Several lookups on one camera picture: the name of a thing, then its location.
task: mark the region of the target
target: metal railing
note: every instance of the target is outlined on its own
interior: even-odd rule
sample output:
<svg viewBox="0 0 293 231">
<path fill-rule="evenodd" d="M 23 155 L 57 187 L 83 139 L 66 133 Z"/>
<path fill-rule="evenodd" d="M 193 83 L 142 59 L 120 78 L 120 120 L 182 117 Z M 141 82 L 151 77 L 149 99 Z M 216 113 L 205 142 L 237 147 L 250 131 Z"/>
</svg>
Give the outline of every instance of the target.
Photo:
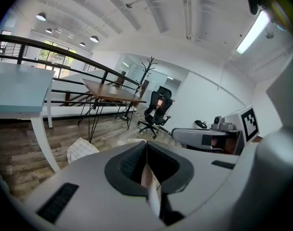
<svg viewBox="0 0 293 231">
<path fill-rule="evenodd" d="M 2 56 L 18 57 L 19 52 L 20 52 L 20 48 L 21 48 L 20 44 L 13 44 L 13 45 L 11 45 L 11 44 L 1 45 L 0 44 L 0 61 L 2 61 L 2 59 L 4 58 Z M 26 56 L 27 49 L 28 49 L 28 46 L 25 47 L 25 49 L 23 51 L 23 56 Z"/>
<path fill-rule="evenodd" d="M 18 36 L 2 35 L 2 34 L 0 34 L 0 42 L 7 42 L 7 45 L 6 45 L 5 49 L 3 49 L 4 51 L 0 51 L 0 59 L 14 59 L 14 60 L 17 60 L 17 64 L 21 64 L 22 61 L 31 62 L 31 63 L 39 63 L 39 64 L 47 64 L 47 61 L 33 60 L 33 59 L 25 58 L 26 53 L 27 53 L 27 48 L 28 47 L 35 47 L 35 48 L 48 50 L 48 51 L 52 51 L 52 52 L 55 52 L 55 53 L 58 53 L 58 54 L 61 54 L 61 55 L 64 55 L 64 56 L 71 57 L 71 58 L 73 58 L 75 60 L 84 62 L 85 66 L 89 65 L 89 66 L 104 70 L 103 76 L 99 77 L 99 76 L 95 76 L 95 75 L 86 73 L 85 71 L 72 69 L 72 68 L 70 68 L 70 67 L 68 67 L 66 65 L 55 64 L 55 63 L 50 63 L 49 62 L 49 66 L 59 68 L 60 72 L 62 71 L 62 69 L 66 69 L 66 70 L 73 71 L 73 72 L 76 72 L 76 73 L 79 73 L 79 74 L 83 74 L 83 75 L 94 77 L 96 79 L 100 79 L 101 83 L 105 83 L 105 81 L 107 81 L 109 83 L 118 84 L 118 85 L 120 85 L 122 87 L 135 90 L 132 87 L 128 87 L 128 86 L 122 85 L 122 84 L 120 84 L 118 82 L 115 82 L 115 81 L 107 79 L 107 75 L 108 75 L 108 73 L 110 73 L 110 74 L 113 74 L 113 75 L 115 75 L 117 77 L 120 77 L 120 78 L 122 78 L 124 80 L 127 80 L 127 81 L 135 84 L 136 86 L 140 86 L 140 84 L 138 82 L 136 82 L 136 81 L 134 81 L 134 80 L 132 80 L 132 79 L 120 74 L 120 73 L 118 73 L 117 71 L 115 71 L 113 69 L 110 69 L 110 68 L 108 68 L 108 67 L 106 67 L 106 66 L 104 66 L 104 65 L 102 65 L 100 63 L 97 63 L 97 62 L 95 62 L 93 60 L 90 60 L 90 59 L 88 59 L 88 58 L 86 58 L 84 56 L 81 56 L 81 55 L 78 55 L 76 53 L 67 51 L 67 50 L 59 48 L 57 46 L 53 46 L 53 45 L 46 44 L 46 43 L 43 43 L 43 42 L 39 42 L 39 41 L 36 41 L 36 40 L 32 40 L 32 39 L 29 39 L 29 38 L 22 38 L 22 37 L 18 37 Z M 13 50 L 9 54 L 7 54 L 7 52 L 6 52 L 8 50 L 7 47 L 9 46 L 8 43 L 14 44 L 13 45 Z M 55 78 L 55 77 L 53 79 L 55 81 L 62 81 L 62 82 L 68 82 L 68 83 L 73 83 L 73 84 L 77 84 L 77 85 L 83 85 L 82 82 L 77 82 L 77 81 L 72 81 L 72 80 L 67 80 L 67 79 Z M 72 93 L 72 94 L 88 95 L 87 93 L 75 92 L 75 91 L 70 91 L 70 90 L 66 90 L 66 91 L 64 91 L 64 90 L 52 90 L 52 92 L 60 92 L 60 93 L 65 92 L 65 93 Z M 66 101 L 59 101 L 59 100 L 52 101 L 52 103 L 61 103 L 61 102 L 66 103 Z"/>
<path fill-rule="evenodd" d="M 84 67 L 83 67 L 84 72 L 94 71 L 94 70 L 96 70 L 96 67 L 94 67 L 92 65 L 89 65 L 89 64 L 85 64 Z"/>
</svg>

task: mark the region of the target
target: fluorescent light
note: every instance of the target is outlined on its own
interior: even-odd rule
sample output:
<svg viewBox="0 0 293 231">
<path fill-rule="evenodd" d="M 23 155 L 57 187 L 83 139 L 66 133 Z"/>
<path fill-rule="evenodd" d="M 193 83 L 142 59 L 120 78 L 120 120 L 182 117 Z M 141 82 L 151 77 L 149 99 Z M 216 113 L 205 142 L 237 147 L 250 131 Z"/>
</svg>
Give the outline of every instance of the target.
<svg viewBox="0 0 293 231">
<path fill-rule="evenodd" d="M 41 12 L 38 15 L 36 15 L 36 18 L 38 18 L 41 21 L 45 21 L 46 20 L 46 14 Z"/>
<path fill-rule="evenodd" d="M 241 44 L 237 47 L 236 51 L 239 54 L 243 54 L 248 47 L 255 41 L 263 29 L 267 26 L 270 19 L 264 11 L 260 11 L 256 21 L 254 22 L 252 28 L 249 30 L 246 37 L 243 39 Z"/>
<path fill-rule="evenodd" d="M 92 37 L 90 37 L 90 40 L 92 40 L 93 42 L 97 43 L 98 42 L 98 36 L 92 36 Z"/>
</svg>

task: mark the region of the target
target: table top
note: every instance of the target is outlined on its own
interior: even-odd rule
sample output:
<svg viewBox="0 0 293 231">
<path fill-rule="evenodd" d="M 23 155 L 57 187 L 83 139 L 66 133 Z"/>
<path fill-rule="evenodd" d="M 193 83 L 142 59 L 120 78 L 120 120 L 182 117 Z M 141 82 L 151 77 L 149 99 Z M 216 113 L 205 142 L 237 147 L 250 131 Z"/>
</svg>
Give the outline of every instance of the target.
<svg viewBox="0 0 293 231">
<path fill-rule="evenodd" d="M 42 111 L 54 71 L 0 62 L 0 112 Z"/>
<path fill-rule="evenodd" d="M 143 101 L 141 98 L 121 88 L 101 84 L 88 79 L 82 79 L 82 82 L 97 99 L 146 103 L 146 101 Z"/>
</svg>

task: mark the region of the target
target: black office chair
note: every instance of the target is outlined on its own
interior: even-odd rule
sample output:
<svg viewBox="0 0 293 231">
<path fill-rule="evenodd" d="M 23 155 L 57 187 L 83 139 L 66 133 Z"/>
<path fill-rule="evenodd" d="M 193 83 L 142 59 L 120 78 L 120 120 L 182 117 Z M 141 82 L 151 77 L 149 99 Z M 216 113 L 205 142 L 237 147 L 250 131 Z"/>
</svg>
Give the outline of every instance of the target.
<svg viewBox="0 0 293 231">
<path fill-rule="evenodd" d="M 146 129 L 151 129 L 154 136 L 153 138 L 156 138 L 155 131 L 158 133 L 158 128 L 154 127 L 153 124 L 156 125 L 165 125 L 165 123 L 171 118 L 171 116 L 167 116 L 167 119 L 163 119 L 166 111 L 169 109 L 169 107 L 172 105 L 171 98 L 171 91 L 167 88 L 160 87 L 158 91 L 153 91 L 151 96 L 151 102 L 150 106 L 145 110 L 145 119 L 146 122 L 139 121 L 138 124 L 142 123 L 146 125 L 145 128 L 140 129 L 139 132 L 142 132 Z"/>
</svg>

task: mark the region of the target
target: wooden table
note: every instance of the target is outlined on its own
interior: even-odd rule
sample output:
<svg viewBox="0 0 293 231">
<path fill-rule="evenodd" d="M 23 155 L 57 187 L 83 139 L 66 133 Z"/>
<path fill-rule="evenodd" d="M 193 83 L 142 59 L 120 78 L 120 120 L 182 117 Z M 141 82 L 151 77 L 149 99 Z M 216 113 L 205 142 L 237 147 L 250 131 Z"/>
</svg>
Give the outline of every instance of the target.
<svg viewBox="0 0 293 231">
<path fill-rule="evenodd" d="M 55 172 L 60 170 L 47 140 L 41 112 L 47 96 L 51 120 L 51 84 L 54 71 L 0 62 L 0 119 L 31 120 L 37 142 Z"/>
<path fill-rule="evenodd" d="M 121 88 L 116 88 L 110 85 L 106 85 L 106 84 L 102 84 L 102 83 L 98 83 L 95 81 L 91 81 L 88 79 L 81 79 L 81 81 L 83 82 L 83 84 L 85 85 L 85 87 L 90 91 L 89 96 L 87 97 L 83 109 L 85 107 L 85 104 L 88 102 L 88 99 L 90 98 L 90 109 L 89 111 L 82 116 L 82 112 L 83 109 L 81 111 L 81 115 L 80 115 L 80 119 L 78 121 L 78 125 L 79 123 L 83 120 L 83 118 L 85 118 L 88 114 L 89 114 L 89 142 L 91 143 L 93 135 L 94 135 L 94 131 L 97 125 L 97 122 L 99 120 L 99 117 L 102 113 L 103 110 L 103 106 L 102 109 L 98 115 L 97 121 L 96 120 L 96 116 L 99 110 L 99 104 L 102 102 L 102 100 L 111 100 L 111 101 L 121 101 L 121 102 L 130 102 L 130 105 L 128 106 L 127 110 L 126 110 L 126 115 L 128 114 L 131 106 L 134 103 L 146 103 L 145 101 L 143 101 L 141 98 L 135 96 L 134 94 L 130 93 L 127 90 L 121 89 Z M 95 97 L 95 102 L 94 104 L 91 106 L 91 100 L 92 100 L 92 95 Z M 92 109 L 96 110 L 97 107 L 97 111 L 96 111 L 96 115 L 93 121 L 93 125 L 92 125 L 92 129 L 90 132 L 90 113 Z M 127 129 L 129 129 L 130 126 L 130 122 L 128 123 L 127 120 Z"/>
</svg>

